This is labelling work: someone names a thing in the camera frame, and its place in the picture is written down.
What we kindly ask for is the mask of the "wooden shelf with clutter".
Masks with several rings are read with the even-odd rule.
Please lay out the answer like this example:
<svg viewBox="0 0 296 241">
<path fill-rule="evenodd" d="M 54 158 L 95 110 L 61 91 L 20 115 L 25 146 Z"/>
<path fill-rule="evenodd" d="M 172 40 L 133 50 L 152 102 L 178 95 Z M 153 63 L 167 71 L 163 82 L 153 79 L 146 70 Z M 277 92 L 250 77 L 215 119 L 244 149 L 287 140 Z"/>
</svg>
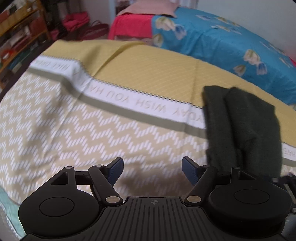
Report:
<svg viewBox="0 0 296 241">
<path fill-rule="evenodd" d="M 1 90 L 25 59 L 50 40 L 41 1 L 1 1 Z"/>
</svg>

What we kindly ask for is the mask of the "blue floral quilt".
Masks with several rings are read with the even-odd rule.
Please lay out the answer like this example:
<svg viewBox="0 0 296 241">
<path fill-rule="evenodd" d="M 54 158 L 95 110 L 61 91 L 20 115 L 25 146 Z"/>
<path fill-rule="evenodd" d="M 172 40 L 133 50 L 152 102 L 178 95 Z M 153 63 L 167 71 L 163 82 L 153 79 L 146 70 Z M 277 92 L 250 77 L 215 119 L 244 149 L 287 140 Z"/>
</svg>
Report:
<svg viewBox="0 0 296 241">
<path fill-rule="evenodd" d="M 208 62 L 295 104 L 295 65 L 282 49 L 220 16 L 181 7 L 175 15 L 152 17 L 153 46 Z"/>
</svg>

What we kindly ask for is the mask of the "dark green knit sweater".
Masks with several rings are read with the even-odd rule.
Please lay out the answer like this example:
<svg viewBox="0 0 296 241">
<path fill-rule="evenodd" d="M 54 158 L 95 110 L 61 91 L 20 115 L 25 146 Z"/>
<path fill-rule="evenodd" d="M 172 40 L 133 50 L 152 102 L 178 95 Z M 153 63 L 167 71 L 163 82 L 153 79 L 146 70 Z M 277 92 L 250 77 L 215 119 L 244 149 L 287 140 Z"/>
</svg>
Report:
<svg viewBox="0 0 296 241">
<path fill-rule="evenodd" d="M 256 176 L 279 177 L 280 124 L 275 107 L 237 87 L 203 89 L 207 161 L 219 171 L 240 167 Z"/>
</svg>

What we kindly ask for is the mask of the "red blanket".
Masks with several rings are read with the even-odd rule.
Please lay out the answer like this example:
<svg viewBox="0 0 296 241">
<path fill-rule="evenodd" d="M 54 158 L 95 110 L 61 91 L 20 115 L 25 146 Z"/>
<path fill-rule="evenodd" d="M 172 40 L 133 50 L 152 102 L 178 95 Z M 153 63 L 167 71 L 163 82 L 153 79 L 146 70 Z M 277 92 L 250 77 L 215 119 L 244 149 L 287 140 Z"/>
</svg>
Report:
<svg viewBox="0 0 296 241">
<path fill-rule="evenodd" d="M 116 16 L 108 34 L 109 40 L 117 36 L 152 38 L 153 15 L 126 14 Z"/>
</svg>

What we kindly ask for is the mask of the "pink clothes pile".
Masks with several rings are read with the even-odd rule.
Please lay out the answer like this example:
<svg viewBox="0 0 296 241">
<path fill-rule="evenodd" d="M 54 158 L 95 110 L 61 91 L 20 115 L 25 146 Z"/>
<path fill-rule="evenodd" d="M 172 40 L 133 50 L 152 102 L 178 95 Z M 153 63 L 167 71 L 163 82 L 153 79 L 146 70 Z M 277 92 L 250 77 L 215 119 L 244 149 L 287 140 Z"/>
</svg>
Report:
<svg viewBox="0 0 296 241">
<path fill-rule="evenodd" d="M 67 14 L 61 21 L 62 27 L 59 30 L 55 28 L 50 32 L 51 38 L 56 41 L 58 39 L 67 37 L 69 34 L 77 32 L 80 28 L 87 25 L 90 21 L 88 12 L 82 11 L 72 14 Z"/>
</svg>

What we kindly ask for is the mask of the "yellow beige patterned bedspread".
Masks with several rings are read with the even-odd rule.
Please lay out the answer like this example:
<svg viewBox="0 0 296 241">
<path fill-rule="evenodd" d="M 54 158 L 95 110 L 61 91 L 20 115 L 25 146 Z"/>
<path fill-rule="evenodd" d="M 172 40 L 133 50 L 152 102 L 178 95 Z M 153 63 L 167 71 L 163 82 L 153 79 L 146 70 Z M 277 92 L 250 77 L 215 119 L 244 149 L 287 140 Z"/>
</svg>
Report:
<svg viewBox="0 0 296 241">
<path fill-rule="evenodd" d="M 141 42 L 56 41 L 1 100 L 1 239 L 20 240 L 20 204 L 66 166 L 125 162 L 122 197 L 180 196 L 189 156 L 206 164 L 205 86 L 238 87 L 275 107 L 281 174 L 295 173 L 295 111 L 219 67 Z"/>
</svg>

